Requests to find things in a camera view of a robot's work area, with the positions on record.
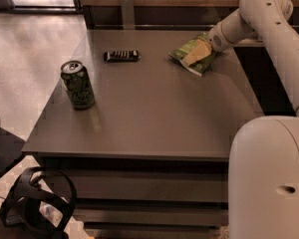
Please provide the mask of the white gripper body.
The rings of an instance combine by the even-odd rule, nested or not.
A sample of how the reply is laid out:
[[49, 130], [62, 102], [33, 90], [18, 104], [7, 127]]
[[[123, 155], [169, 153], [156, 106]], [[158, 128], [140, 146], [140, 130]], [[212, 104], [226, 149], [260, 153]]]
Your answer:
[[220, 23], [217, 23], [208, 32], [208, 42], [215, 52], [223, 52], [233, 46], [233, 44], [225, 38]]

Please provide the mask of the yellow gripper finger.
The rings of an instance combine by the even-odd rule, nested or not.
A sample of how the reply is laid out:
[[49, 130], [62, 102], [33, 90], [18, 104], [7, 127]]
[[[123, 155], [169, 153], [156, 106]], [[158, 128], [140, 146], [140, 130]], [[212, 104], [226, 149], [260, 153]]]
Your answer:
[[190, 65], [208, 57], [211, 54], [211, 51], [212, 48], [208, 42], [197, 41], [196, 46], [182, 59], [181, 63], [184, 66], [189, 67]]

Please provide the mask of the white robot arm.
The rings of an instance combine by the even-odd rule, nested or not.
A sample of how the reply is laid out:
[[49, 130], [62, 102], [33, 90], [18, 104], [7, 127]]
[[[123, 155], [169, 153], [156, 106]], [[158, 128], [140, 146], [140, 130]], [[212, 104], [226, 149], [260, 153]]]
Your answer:
[[200, 75], [213, 54], [260, 37], [237, 55], [264, 115], [236, 134], [228, 168], [228, 239], [299, 239], [299, 34], [291, 0], [240, 0], [182, 59]]

